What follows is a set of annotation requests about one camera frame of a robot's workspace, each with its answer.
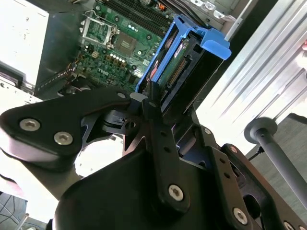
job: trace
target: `white surface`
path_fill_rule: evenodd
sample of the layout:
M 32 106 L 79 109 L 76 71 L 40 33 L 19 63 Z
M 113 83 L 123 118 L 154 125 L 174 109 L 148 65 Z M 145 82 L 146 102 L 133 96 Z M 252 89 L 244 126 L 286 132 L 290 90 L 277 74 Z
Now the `white surface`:
M 122 139 L 119 137 L 95 142 L 79 154 L 75 162 L 76 173 L 88 176 L 120 159 L 122 151 Z
M 44 223 L 53 218 L 58 200 L 19 161 L 7 157 L 2 151 L 0 174 L 12 178 L 22 189 L 28 200 L 26 212 L 32 218 Z
M 48 13 L 25 0 L 0 0 L 0 61 L 36 84 Z
M 279 0 L 197 110 L 200 123 L 219 145 L 244 154 L 253 147 L 243 135 L 254 118 L 280 123 L 307 97 L 306 71 L 298 65 L 307 40 L 307 1 Z

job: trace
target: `circuit board chip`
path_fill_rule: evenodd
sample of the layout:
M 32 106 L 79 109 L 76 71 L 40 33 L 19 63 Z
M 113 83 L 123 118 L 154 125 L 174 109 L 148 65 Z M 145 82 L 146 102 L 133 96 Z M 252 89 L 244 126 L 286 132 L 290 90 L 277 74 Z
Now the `circuit board chip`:
M 119 52 L 127 56 L 131 56 L 136 45 L 137 45 L 137 40 L 135 40 L 134 38 L 128 36 L 123 32 L 120 32 L 115 44 L 115 49 L 117 49 Z

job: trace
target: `motherboard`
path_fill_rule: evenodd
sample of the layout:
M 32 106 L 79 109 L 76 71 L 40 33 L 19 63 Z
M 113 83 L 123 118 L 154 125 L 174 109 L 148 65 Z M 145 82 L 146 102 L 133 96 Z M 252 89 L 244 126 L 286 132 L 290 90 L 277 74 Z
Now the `motherboard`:
M 173 17 L 150 0 L 97 1 L 83 21 L 76 74 L 97 86 L 135 91 Z

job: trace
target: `silver screw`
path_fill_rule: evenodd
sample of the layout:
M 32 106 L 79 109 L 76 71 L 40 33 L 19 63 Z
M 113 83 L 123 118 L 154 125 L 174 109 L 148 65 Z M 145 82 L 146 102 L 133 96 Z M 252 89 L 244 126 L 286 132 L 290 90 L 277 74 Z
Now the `silver screw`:
M 182 201 L 183 200 L 183 192 L 182 192 L 181 188 L 179 188 L 177 185 L 172 184 L 171 186 L 169 186 L 168 193 L 176 201 Z
M 54 135 L 54 141 L 59 145 L 70 145 L 73 138 L 72 135 L 67 132 L 58 132 Z
M 245 213 L 239 209 L 239 208 L 234 208 L 234 215 L 235 218 L 243 225 L 248 224 L 248 218 L 246 217 Z
M 206 134 L 209 134 L 209 135 L 211 134 L 211 131 L 207 128 L 205 128 L 205 132 L 206 132 Z
M 236 150 L 236 148 L 233 147 L 233 146 L 231 146 L 230 149 L 231 149 L 231 151 L 234 152 L 234 153 L 237 153 L 237 152 L 238 152 L 238 151 Z
M 118 92 L 117 95 L 121 98 L 126 98 L 125 94 L 121 93 L 121 92 Z
M 19 126 L 21 129 L 25 130 L 25 131 L 37 131 L 40 128 L 40 123 L 38 121 L 36 121 L 35 119 L 31 119 L 31 118 L 27 118 L 22 120 L 19 123 Z
M 294 230 L 294 228 L 291 226 L 291 224 L 289 224 L 287 221 L 285 221 L 284 226 L 286 227 L 287 230 Z
M 153 103 L 153 102 L 149 102 L 149 104 L 150 104 L 152 107 L 154 107 L 154 108 L 157 107 L 157 106 L 155 105 L 155 103 Z

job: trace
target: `floor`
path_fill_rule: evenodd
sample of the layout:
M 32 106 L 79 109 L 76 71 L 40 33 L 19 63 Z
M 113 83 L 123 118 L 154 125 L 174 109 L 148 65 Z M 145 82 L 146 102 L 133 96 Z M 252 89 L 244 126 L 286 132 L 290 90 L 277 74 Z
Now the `floor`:
M 295 114 L 289 115 L 278 125 L 278 131 L 274 137 L 293 165 L 307 181 L 307 119 L 296 116 Z M 258 147 L 254 148 L 247 157 L 249 158 L 255 154 L 257 149 Z M 251 162 L 296 214 L 307 223 L 306 209 L 278 173 L 266 154 L 263 153 L 257 156 Z
M 0 230 L 15 230 L 17 224 L 25 216 L 25 208 L 25 200 L 10 196 L 5 193 L 1 194 Z M 31 227 L 33 230 L 44 230 L 46 228 L 46 224 L 35 219 L 28 218 L 25 224 L 22 226 L 22 230 L 27 230 Z

